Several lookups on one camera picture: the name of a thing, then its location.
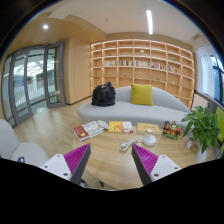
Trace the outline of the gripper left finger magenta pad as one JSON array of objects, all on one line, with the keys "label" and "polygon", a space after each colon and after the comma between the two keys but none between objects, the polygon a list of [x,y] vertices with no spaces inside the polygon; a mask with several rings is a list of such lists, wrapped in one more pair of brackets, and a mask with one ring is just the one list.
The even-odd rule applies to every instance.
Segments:
[{"label": "gripper left finger magenta pad", "polygon": [[74,184],[81,184],[81,177],[91,154],[90,144],[85,144],[69,153],[55,154],[41,168]]}]

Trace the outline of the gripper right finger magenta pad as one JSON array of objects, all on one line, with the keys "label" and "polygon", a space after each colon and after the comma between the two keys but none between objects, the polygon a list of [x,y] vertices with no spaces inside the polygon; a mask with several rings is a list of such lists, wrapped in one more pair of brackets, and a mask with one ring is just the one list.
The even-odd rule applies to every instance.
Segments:
[{"label": "gripper right finger magenta pad", "polygon": [[180,170],[180,167],[167,155],[157,156],[136,144],[132,145],[131,154],[143,185],[148,185]]}]

